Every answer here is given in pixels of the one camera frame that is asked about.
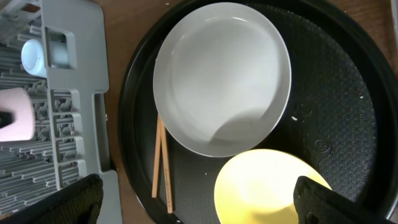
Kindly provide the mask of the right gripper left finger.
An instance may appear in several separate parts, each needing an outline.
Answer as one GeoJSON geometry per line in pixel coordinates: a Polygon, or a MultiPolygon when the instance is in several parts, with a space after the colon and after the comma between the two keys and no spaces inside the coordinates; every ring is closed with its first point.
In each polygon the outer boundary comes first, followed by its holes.
{"type": "Polygon", "coordinates": [[[103,181],[90,174],[1,220],[3,224],[94,224],[103,203],[103,181]]]}

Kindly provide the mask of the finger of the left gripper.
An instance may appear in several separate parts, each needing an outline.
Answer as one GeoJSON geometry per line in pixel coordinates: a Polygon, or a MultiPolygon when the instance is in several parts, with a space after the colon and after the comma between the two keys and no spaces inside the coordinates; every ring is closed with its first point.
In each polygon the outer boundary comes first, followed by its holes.
{"type": "Polygon", "coordinates": [[[0,128],[5,128],[14,122],[13,114],[7,111],[0,112],[0,128]]]}

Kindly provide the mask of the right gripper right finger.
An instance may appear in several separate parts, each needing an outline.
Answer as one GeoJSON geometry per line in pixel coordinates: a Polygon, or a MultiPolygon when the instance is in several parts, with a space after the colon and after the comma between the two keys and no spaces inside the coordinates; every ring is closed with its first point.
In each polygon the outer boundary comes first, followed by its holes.
{"type": "Polygon", "coordinates": [[[295,184],[294,207],[299,224],[394,224],[306,176],[295,184]]]}

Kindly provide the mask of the pink cup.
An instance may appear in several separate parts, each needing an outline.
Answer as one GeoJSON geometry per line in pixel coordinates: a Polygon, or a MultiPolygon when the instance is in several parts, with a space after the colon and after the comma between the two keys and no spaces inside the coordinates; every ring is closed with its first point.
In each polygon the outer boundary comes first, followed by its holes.
{"type": "Polygon", "coordinates": [[[13,114],[14,122],[1,128],[1,142],[27,141],[34,136],[35,116],[28,92],[23,88],[1,90],[1,111],[13,114]]]}

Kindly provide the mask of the yellow bowl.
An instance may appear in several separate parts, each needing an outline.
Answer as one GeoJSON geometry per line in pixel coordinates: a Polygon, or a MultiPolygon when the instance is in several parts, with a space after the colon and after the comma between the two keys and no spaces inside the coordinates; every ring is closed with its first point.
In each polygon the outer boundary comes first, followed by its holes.
{"type": "Polygon", "coordinates": [[[234,156],[221,168],[215,182],[219,221],[298,223],[294,188],[300,176],[331,188],[314,168],[286,152],[254,149],[234,156]]]}

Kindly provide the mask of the light blue cup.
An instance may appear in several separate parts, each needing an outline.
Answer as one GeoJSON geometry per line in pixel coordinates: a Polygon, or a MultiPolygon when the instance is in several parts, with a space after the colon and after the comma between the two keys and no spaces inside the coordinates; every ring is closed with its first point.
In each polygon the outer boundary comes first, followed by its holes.
{"type": "MultiPolygon", "coordinates": [[[[67,45],[64,42],[50,41],[50,60],[53,67],[69,66],[67,45]]],[[[21,61],[24,70],[30,75],[47,78],[44,60],[44,47],[41,39],[30,39],[22,46],[21,61]]]]}

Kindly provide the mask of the wooden chopstick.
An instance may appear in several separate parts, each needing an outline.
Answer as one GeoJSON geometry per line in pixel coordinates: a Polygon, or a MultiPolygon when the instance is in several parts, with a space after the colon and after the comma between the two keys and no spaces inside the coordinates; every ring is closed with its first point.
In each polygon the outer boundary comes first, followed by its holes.
{"type": "Polygon", "coordinates": [[[168,145],[167,145],[167,135],[164,123],[161,119],[160,121],[160,140],[161,140],[161,150],[162,150],[162,159],[164,166],[164,179],[165,179],[165,191],[166,191],[166,199],[167,199],[167,211],[168,213],[173,213],[173,201],[172,201],[172,186],[170,180],[170,167],[169,167],[169,154],[168,154],[168,145]]]}
{"type": "Polygon", "coordinates": [[[152,198],[157,197],[157,189],[159,182],[159,165],[161,151],[161,135],[160,135],[160,117],[157,117],[156,137],[155,137],[155,154],[154,154],[154,171],[152,182],[152,198]]]}

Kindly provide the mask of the grey round plate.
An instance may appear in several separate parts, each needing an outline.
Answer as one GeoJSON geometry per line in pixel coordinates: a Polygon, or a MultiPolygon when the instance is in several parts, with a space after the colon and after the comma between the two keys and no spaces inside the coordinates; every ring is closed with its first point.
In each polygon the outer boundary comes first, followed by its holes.
{"type": "Polygon", "coordinates": [[[244,4],[218,2],[181,19],[154,65],[155,105],[167,131],[202,156],[229,157],[280,121],[292,69],[274,24],[244,4]]]}

